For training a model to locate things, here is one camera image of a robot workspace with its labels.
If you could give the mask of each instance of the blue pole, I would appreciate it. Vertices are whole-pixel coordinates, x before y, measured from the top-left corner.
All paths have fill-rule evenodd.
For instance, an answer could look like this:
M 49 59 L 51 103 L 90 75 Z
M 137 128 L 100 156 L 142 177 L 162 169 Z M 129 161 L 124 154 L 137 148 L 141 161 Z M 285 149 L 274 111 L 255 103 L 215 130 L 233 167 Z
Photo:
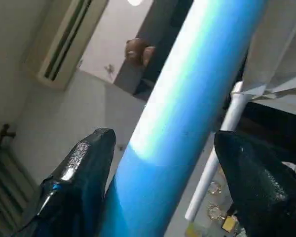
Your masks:
M 109 187 L 101 237 L 163 236 L 265 2 L 194 1 Z

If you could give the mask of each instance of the yellow tag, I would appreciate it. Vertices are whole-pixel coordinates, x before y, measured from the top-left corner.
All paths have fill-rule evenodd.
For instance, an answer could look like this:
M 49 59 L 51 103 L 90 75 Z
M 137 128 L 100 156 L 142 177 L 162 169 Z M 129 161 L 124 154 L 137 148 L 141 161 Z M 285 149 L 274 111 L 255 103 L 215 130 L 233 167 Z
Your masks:
M 237 219 L 231 216 L 227 216 L 225 222 L 222 225 L 222 228 L 227 232 L 232 232 L 233 228 L 237 224 Z
M 185 231 L 185 237 L 202 237 L 202 232 L 196 228 L 194 223 L 190 223 Z

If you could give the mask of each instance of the wall-mounted air conditioner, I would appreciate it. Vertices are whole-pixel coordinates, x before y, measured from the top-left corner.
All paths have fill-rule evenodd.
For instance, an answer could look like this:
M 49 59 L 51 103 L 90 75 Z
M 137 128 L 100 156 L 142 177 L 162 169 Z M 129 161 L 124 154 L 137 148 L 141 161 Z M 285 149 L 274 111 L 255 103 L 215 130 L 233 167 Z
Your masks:
M 108 0 L 55 0 L 25 69 L 39 82 L 64 90 L 76 70 Z

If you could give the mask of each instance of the white pole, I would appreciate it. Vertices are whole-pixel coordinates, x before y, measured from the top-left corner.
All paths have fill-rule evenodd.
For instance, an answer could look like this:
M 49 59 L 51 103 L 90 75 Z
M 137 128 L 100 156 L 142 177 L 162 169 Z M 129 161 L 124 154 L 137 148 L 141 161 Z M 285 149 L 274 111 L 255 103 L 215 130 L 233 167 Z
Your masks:
M 252 97 L 251 95 L 240 93 L 241 88 L 242 88 L 242 82 L 238 82 L 231 93 L 231 103 L 222 123 L 222 127 L 221 127 L 222 131 L 235 130 L 247 103 L 250 101 Z M 186 211 L 185 218 L 188 221 L 190 222 L 194 221 L 196 214 L 198 212 L 198 209 L 216 173 L 218 165 L 219 165 L 219 161 L 217 159 L 215 149 L 213 148 L 208 158 L 208 161 L 205 165 L 200 181 L 197 184 L 197 187 L 193 194 L 190 205 Z

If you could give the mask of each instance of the wall pipe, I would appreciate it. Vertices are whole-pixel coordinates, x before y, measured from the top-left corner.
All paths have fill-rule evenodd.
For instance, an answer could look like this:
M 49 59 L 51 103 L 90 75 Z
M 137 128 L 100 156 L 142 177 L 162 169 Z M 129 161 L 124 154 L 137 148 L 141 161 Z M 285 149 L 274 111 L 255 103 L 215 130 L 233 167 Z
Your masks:
M 242 81 L 238 82 L 232 93 L 231 93 L 231 103 L 228 108 L 228 111 L 223 120 L 221 130 L 222 131 L 234 131 L 237 124 L 241 118 L 241 115 L 246 108 L 247 103 L 252 98 L 252 95 L 240 93 L 242 89 Z M 197 215 L 197 212 L 204 200 L 211 181 L 217 171 L 219 161 L 213 147 L 211 154 L 206 162 L 202 176 L 197 184 L 196 190 L 193 194 L 192 200 L 189 204 L 189 207 L 186 211 L 185 218 L 193 222 Z
M 101 237 L 161 237 L 265 0 L 195 0 L 105 197 Z

